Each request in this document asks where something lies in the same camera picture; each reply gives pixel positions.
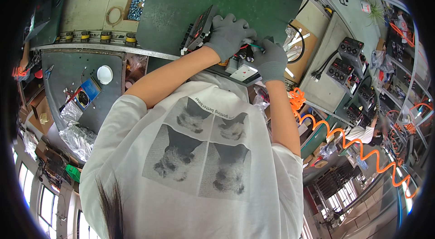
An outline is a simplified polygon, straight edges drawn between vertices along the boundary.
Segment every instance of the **orange coiled air hose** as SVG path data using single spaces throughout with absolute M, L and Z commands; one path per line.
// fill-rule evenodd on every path
M 386 167 L 384 167 L 383 169 L 380 169 L 380 165 L 379 165 L 379 151 L 377 149 L 373 149 L 371 152 L 369 152 L 366 156 L 363 156 L 363 145 L 362 145 L 362 141 L 360 139 L 353 139 L 352 141 L 346 143 L 346 137 L 345 137 L 345 131 L 343 129 L 337 128 L 331 131 L 331 129 L 329 128 L 329 124 L 328 122 L 326 122 L 325 120 L 321 120 L 316 122 L 316 119 L 311 115 L 311 114 L 307 114 L 303 117 L 301 117 L 301 115 L 297 112 L 297 110 L 299 110 L 302 105 L 304 104 L 304 102 L 306 101 L 306 99 L 304 98 L 305 93 L 302 92 L 299 88 L 295 88 L 293 91 L 289 92 L 290 95 L 290 104 L 291 104 L 291 109 L 293 110 L 293 113 L 295 115 L 295 117 L 299 118 L 299 125 L 302 124 L 302 121 L 304 121 L 304 119 L 306 119 L 307 117 L 311 118 L 313 120 L 313 131 L 320 125 L 320 124 L 324 124 L 326 126 L 326 130 L 327 130 L 327 135 L 326 138 L 329 138 L 330 136 L 332 136 L 334 133 L 340 132 L 343 134 L 343 148 L 346 149 L 349 146 L 351 146 L 354 143 L 359 143 L 361 146 L 360 149 L 360 157 L 361 160 L 364 161 L 366 160 L 368 157 L 372 156 L 373 154 L 377 155 L 376 158 L 376 171 L 378 173 L 383 173 L 385 171 L 387 171 L 390 167 L 393 166 L 393 186 L 394 187 L 399 187 L 402 185 L 403 182 L 406 181 L 406 189 L 409 189 L 409 182 L 411 179 L 411 176 L 408 174 L 403 180 L 401 180 L 400 182 L 395 182 L 394 178 L 396 176 L 396 162 L 391 162 L 389 163 Z M 407 196 L 406 191 L 405 191 L 405 197 L 406 198 L 413 198 L 416 195 L 417 191 L 415 191 L 412 195 Z

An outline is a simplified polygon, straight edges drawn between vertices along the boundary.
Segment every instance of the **worker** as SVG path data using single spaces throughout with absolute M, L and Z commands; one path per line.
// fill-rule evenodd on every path
M 360 139 L 363 144 L 368 144 L 369 146 L 379 146 L 382 144 L 384 136 L 379 129 L 375 129 L 377 122 L 378 114 L 375 114 L 370 126 L 367 126 L 365 129 L 361 126 L 352 128 L 351 131 L 346 134 L 346 139 Z
M 212 22 L 209 42 L 133 84 L 102 124 L 80 176 L 84 216 L 101 238 L 299 238 L 302 160 L 287 55 L 255 41 L 270 140 L 246 87 L 202 72 L 256 32 L 233 14 Z

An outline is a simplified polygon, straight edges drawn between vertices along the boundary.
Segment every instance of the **gray work glove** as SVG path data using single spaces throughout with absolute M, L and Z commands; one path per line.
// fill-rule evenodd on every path
M 261 81 L 264 84 L 274 79 L 284 82 L 284 71 L 288 61 L 284 49 L 268 39 L 255 41 L 254 45 L 264 48 L 264 51 L 261 51 L 257 47 L 252 48 L 254 52 L 253 63 L 262 77 Z
M 243 39 L 256 35 L 254 29 L 249 29 L 245 19 L 236 21 L 233 14 L 228 14 L 225 19 L 217 15 L 213 18 L 213 32 L 210 35 L 210 41 L 204 46 L 209 46 L 216 51 L 220 60 L 225 62 L 240 50 Z

